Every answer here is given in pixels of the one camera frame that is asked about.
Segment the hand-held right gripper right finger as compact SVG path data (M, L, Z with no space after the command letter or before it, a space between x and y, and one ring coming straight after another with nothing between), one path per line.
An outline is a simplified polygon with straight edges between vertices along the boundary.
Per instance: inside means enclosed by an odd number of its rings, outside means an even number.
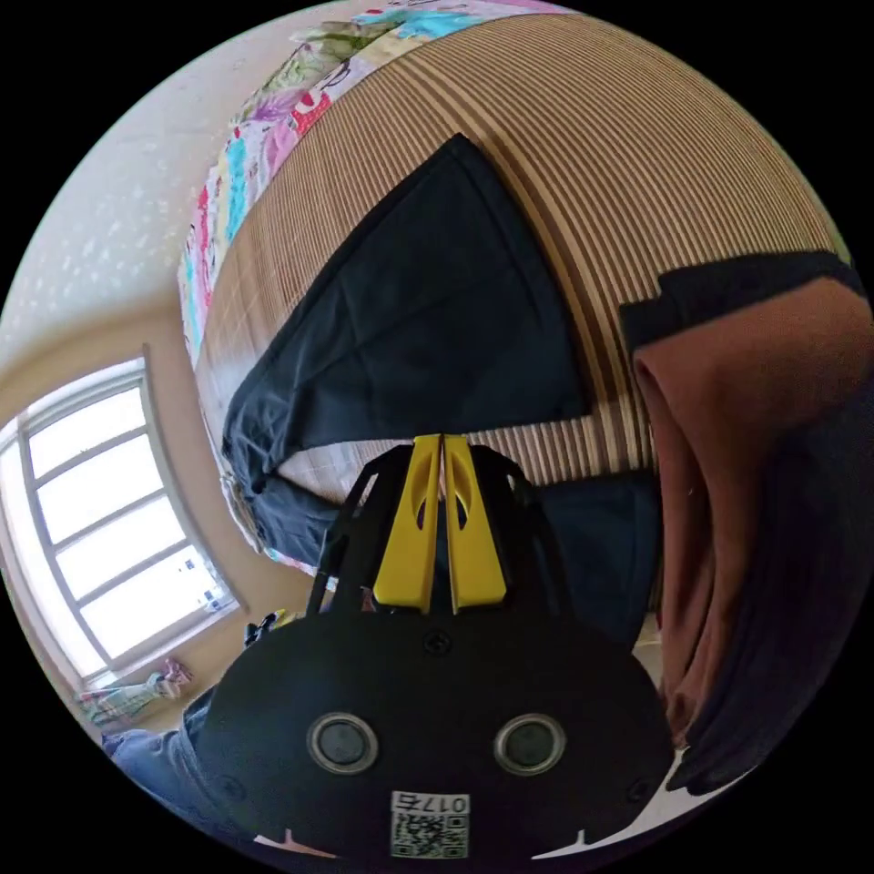
M507 586L465 437L443 437L443 468L452 609L501 605Z

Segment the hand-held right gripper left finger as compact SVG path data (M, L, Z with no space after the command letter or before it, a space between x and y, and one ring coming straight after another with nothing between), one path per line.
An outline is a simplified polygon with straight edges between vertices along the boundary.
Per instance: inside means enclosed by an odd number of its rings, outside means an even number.
M430 609L440 509L442 436L417 437L372 588L382 607Z

